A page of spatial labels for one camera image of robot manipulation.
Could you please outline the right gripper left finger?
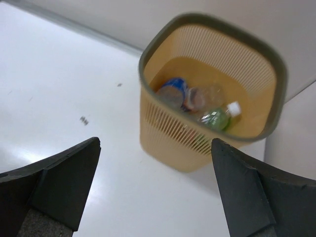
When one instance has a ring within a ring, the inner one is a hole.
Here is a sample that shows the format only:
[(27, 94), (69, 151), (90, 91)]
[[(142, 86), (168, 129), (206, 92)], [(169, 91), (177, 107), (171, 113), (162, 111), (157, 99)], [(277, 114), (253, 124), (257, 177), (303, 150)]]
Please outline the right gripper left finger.
[(71, 237), (78, 231), (101, 153), (89, 138), (0, 175), (2, 237)]

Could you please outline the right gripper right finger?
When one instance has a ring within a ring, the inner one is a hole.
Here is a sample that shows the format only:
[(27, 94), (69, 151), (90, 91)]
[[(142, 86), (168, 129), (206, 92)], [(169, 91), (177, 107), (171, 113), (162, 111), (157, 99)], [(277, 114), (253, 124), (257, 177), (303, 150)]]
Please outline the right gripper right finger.
[(316, 182), (213, 139), (211, 155), (232, 237), (314, 237)]

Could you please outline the green plastic bottle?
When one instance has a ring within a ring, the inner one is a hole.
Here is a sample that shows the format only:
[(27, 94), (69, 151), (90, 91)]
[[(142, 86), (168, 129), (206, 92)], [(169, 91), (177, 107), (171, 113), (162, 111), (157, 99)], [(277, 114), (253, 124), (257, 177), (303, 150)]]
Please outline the green plastic bottle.
[(222, 107), (209, 110), (198, 117), (198, 121), (209, 128), (225, 131), (231, 122), (231, 113)]

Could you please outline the clear bottle white cap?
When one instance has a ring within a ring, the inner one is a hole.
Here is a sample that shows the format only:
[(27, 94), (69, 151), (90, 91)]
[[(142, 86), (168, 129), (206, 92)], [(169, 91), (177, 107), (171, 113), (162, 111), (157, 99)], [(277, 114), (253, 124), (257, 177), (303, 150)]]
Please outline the clear bottle white cap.
[(241, 115), (241, 107), (238, 101), (234, 101), (227, 105), (227, 112), (230, 114), (232, 118), (235, 118)]

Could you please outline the blue label plastic bottle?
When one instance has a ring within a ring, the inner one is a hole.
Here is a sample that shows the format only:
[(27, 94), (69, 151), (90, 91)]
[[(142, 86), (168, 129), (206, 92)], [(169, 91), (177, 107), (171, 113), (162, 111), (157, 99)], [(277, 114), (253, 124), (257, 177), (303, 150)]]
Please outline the blue label plastic bottle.
[(188, 85), (183, 78), (175, 77), (169, 79), (156, 92), (162, 101), (175, 109), (181, 109), (186, 96)]

